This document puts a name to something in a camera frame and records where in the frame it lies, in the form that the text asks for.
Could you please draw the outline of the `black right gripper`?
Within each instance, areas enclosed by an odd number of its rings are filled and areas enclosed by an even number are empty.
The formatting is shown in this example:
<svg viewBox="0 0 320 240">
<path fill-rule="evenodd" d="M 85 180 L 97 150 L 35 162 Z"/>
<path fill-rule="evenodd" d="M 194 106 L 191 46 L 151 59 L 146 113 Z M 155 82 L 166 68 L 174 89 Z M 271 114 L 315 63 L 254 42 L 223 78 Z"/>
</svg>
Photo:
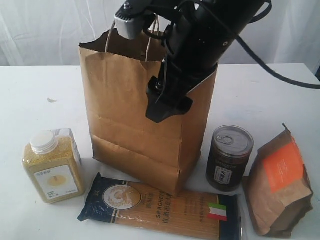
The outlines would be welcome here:
<svg viewBox="0 0 320 240">
<path fill-rule="evenodd" d="M 166 55 L 148 83 L 145 116 L 161 123 L 188 112 L 194 103 L 188 93 L 213 74 L 243 29 L 271 9 L 270 0 L 181 0 L 161 40 Z"/>
</svg>

